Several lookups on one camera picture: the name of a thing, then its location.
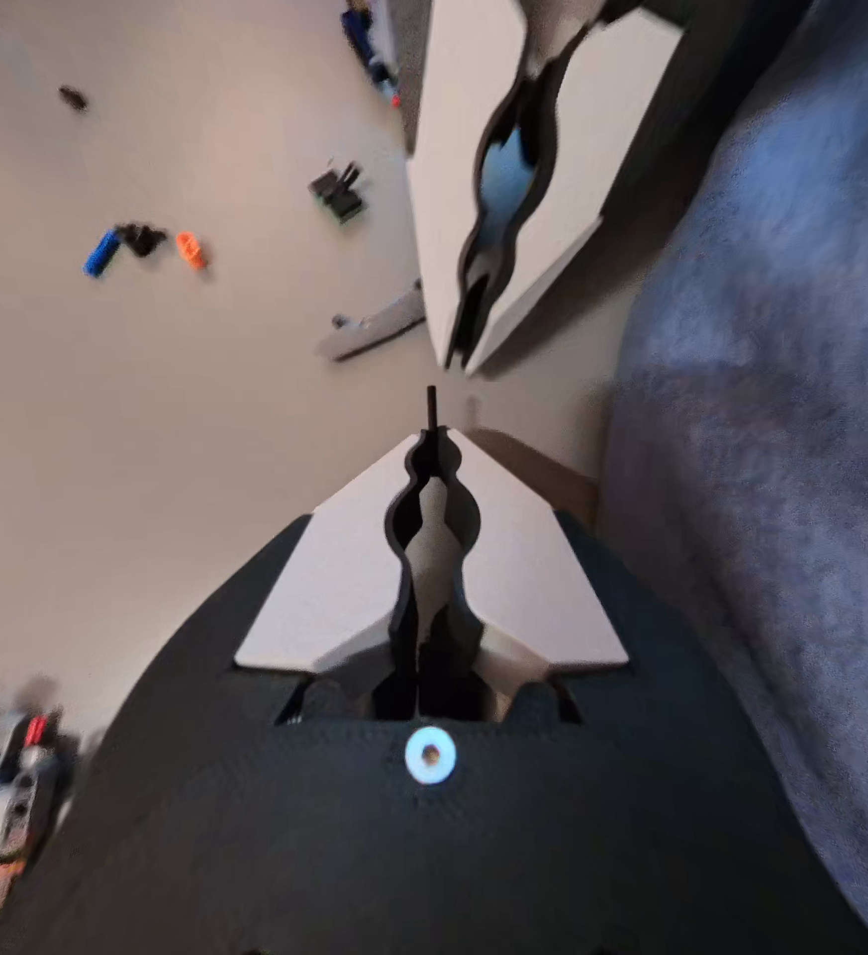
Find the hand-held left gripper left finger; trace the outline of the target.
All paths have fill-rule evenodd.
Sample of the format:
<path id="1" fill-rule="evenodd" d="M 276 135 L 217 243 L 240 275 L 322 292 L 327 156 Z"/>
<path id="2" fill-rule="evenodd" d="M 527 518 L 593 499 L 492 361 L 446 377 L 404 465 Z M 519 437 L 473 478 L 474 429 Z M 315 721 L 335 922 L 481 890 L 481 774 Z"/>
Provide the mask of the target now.
<path id="1" fill-rule="evenodd" d="M 418 608 L 407 549 L 434 473 L 425 429 L 315 508 L 235 665 L 329 679 L 375 719 L 411 719 Z"/>

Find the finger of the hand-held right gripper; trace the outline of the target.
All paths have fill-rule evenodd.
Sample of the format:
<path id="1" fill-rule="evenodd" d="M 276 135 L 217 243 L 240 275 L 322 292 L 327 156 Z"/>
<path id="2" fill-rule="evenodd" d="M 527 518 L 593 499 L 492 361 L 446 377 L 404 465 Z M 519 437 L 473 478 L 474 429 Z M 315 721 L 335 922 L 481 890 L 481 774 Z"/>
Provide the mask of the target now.
<path id="1" fill-rule="evenodd" d="M 515 236 L 512 271 L 491 302 L 464 372 L 475 375 L 533 311 L 602 221 L 684 29 L 649 10 L 593 24 L 565 63 L 549 182 Z"/>
<path id="2" fill-rule="evenodd" d="M 480 171 L 493 116 L 523 78 L 519 2 L 431 4 L 416 147 L 407 163 L 416 249 L 435 357 L 460 357 L 464 258 L 480 230 Z"/>

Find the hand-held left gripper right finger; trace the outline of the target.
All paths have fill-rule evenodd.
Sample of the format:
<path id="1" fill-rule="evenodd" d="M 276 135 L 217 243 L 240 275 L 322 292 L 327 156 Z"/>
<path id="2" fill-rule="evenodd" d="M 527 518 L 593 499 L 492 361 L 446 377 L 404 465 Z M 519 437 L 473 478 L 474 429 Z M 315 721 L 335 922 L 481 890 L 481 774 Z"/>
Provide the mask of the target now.
<path id="1" fill-rule="evenodd" d="M 502 720 L 520 689 L 626 667 L 554 509 L 452 428 L 439 430 L 444 592 L 418 651 L 421 714 Z"/>

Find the black green lego piece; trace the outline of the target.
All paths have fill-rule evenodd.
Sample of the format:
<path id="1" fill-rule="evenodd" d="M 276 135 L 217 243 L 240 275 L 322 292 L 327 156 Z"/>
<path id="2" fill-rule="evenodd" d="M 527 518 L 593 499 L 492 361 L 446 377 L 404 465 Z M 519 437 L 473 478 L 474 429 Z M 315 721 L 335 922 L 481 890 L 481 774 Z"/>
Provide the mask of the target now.
<path id="1" fill-rule="evenodd" d="M 352 161 L 343 170 L 329 168 L 308 183 L 308 193 L 338 225 L 353 221 L 366 207 L 356 190 L 361 173 L 360 164 Z"/>

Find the small multicolour lego piece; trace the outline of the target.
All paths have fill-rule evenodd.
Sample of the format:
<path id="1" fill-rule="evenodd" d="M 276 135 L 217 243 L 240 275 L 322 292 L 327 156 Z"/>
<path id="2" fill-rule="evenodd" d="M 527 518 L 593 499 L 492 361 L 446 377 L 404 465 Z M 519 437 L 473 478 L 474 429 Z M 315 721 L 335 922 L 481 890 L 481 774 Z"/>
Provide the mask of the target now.
<path id="1" fill-rule="evenodd" d="M 396 73 L 382 55 L 376 38 L 377 18 L 372 2 L 347 1 L 340 23 L 353 53 L 371 85 L 394 110 L 401 106 Z"/>

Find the grey curved lego panel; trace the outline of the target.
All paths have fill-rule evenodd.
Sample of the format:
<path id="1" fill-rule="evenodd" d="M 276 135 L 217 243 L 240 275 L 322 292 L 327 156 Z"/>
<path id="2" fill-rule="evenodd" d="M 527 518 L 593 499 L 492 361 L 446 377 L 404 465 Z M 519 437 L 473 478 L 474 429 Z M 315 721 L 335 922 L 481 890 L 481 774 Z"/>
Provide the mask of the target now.
<path id="1" fill-rule="evenodd" d="M 426 321 L 422 282 L 417 279 L 407 292 L 373 314 L 353 318 L 332 317 L 329 333 L 315 347 L 315 354 L 339 363 L 400 337 Z"/>

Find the blue lego pin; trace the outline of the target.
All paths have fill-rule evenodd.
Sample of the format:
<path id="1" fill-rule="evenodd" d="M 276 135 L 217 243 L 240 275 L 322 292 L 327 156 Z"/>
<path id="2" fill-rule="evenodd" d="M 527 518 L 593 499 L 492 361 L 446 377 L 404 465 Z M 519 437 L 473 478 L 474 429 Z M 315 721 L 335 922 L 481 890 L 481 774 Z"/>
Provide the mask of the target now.
<path id="1" fill-rule="evenodd" d="M 119 229 L 109 228 L 99 239 L 82 266 L 82 273 L 92 279 L 99 279 L 112 263 L 122 246 Z"/>

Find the lego chassis assembly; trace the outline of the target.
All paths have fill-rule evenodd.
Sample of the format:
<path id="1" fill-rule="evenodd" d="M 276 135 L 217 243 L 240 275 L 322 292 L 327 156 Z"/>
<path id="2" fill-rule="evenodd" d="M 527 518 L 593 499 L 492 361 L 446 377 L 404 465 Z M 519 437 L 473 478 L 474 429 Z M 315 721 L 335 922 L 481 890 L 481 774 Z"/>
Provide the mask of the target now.
<path id="1" fill-rule="evenodd" d="M 51 828 L 67 757 L 57 682 L 38 675 L 0 710 L 0 914 Z"/>

